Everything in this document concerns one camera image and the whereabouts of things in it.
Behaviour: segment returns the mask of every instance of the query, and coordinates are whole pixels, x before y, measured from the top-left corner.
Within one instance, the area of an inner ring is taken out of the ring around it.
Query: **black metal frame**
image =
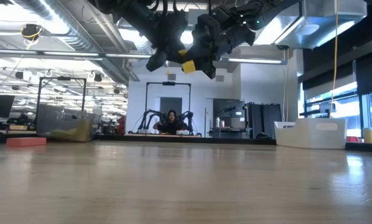
[[[190,83],[176,83],[176,82],[147,82],[146,83],[146,97],[145,97],[145,104],[144,104],[144,112],[147,111],[147,97],[148,97],[148,90],[150,84],[160,84],[163,86],[176,86],[176,85],[188,85],[188,111],[190,111],[190,101],[192,97],[192,84]]]
[[[82,80],[84,81],[83,87],[83,95],[82,95],[82,108],[81,110],[84,111],[85,109],[85,95],[86,95],[86,78],[72,78],[72,77],[40,77],[39,78],[39,87],[38,87],[38,99],[37,99],[37,108],[35,111],[35,123],[38,121],[38,113],[39,113],[39,105],[41,101],[41,91],[45,85],[42,85],[42,81],[49,79],[49,80],[58,80],[58,81],[71,81],[71,80]]]

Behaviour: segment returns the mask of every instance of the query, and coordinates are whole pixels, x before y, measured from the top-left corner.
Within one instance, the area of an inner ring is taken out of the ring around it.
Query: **dark hair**
[[[169,118],[169,115],[170,115],[171,113],[174,113],[174,116],[175,116],[175,118],[176,118],[176,111],[174,111],[174,110],[170,110],[170,111],[168,111],[167,117]]]

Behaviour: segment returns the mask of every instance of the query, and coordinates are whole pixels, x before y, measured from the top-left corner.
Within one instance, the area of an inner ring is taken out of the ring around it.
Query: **person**
[[[167,115],[167,123],[163,125],[157,122],[153,128],[159,130],[160,133],[177,134],[177,131],[184,130],[187,125],[176,120],[176,112],[170,110]]]

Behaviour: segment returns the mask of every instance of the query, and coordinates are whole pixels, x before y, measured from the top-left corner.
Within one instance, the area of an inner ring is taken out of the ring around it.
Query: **duct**
[[[72,47],[75,51],[83,52],[101,52],[100,46],[90,37],[87,31],[78,23],[78,21],[69,13],[69,11],[58,0],[13,0],[30,13],[39,15],[48,22],[58,22],[65,24],[68,28],[68,35],[75,37],[64,37],[62,41]],[[128,84],[129,71],[122,67],[119,69],[112,61],[104,58],[101,61],[94,61],[115,82]]]
[[[264,29],[256,44],[280,44],[297,49],[320,47],[335,37],[338,0],[303,0],[282,11]],[[367,16],[362,0],[340,0],[338,34]]]

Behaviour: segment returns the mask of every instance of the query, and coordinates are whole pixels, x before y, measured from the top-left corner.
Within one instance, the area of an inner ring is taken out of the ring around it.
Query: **red pad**
[[[46,138],[10,138],[6,140],[7,147],[44,146]]]

